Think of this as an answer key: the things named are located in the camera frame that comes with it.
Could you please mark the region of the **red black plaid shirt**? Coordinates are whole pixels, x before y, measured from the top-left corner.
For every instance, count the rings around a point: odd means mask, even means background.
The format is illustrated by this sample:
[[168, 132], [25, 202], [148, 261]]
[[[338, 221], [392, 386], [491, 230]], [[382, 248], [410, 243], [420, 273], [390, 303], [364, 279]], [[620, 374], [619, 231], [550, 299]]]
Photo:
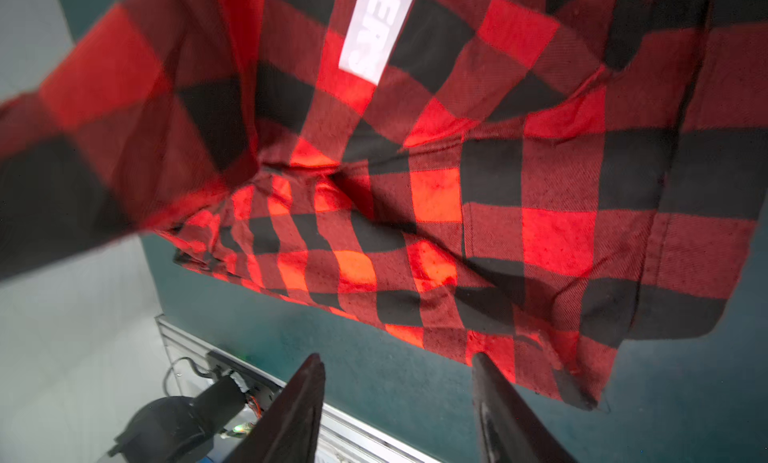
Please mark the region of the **red black plaid shirt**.
[[590, 410], [766, 188], [767, 0], [121, 0], [1, 107], [1, 275], [152, 231]]

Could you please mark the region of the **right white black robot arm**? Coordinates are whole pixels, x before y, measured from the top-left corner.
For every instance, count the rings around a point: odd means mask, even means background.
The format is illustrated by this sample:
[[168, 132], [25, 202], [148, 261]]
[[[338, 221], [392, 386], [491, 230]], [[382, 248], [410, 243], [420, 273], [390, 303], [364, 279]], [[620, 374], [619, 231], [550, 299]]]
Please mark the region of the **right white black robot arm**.
[[[227, 461], [313, 461], [325, 382], [324, 363], [310, 355]], [[473, 402], [482, 461], [573, 461], [484, 353], [473, 358]], [[198, 462], [246, 403], [246, 393], [231, 376], [194, 398], [165, 396], [133, 416], [107, 455], [125, 462]]]

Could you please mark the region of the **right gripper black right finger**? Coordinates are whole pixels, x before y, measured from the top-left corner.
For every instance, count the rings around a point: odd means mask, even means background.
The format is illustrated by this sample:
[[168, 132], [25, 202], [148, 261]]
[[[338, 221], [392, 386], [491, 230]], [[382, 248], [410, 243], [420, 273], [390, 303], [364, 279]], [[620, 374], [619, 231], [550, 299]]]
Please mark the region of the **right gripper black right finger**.
[[482, 462], [575, 462], [484, 353], [472, 358], [472, 382]]

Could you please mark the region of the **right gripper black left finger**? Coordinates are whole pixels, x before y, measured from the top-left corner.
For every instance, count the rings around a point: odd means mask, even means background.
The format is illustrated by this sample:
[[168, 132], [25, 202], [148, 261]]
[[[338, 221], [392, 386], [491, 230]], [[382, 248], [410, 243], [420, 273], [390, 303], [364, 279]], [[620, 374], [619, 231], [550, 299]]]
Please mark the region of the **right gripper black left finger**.
[[310, 355], [226, 463], [311, 463], [325, 395], [325, 366]]

